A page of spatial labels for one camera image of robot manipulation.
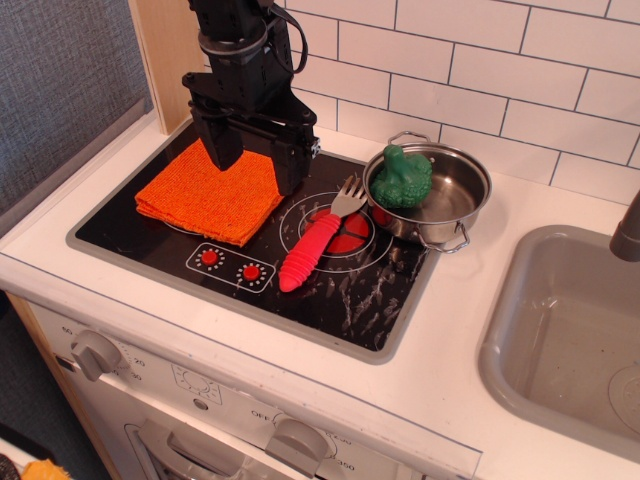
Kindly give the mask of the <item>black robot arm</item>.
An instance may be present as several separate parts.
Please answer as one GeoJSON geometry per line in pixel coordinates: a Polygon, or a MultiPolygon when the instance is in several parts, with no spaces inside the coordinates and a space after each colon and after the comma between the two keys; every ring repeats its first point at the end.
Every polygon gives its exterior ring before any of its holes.
{"type": "Polygon", "coordinates": [[[292,58],[288,29],[299,22],[273,1],[192,1],[208,73],[189,72],[194,128],[213,164],[233,166],[244,151],[272,160],[278,190],[292,194],[319,152],[317,116],[292,91],[308,54],[292,58]]]}

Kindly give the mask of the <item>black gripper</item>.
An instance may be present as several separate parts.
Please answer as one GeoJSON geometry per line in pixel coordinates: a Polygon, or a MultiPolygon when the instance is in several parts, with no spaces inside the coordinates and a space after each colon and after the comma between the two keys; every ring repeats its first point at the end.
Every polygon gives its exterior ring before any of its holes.
{"type": "Polygon", "coordinates": [[[212,163],[231,168],[244,152],[241,133],[272,145],[278,191],[291,195],[319,152],[315,114],[291,90],[295,74],[288,29],[261,25],[247,38],[216,40],[198,33],[209,73],[189,72],[194,128],[212,163]]]}

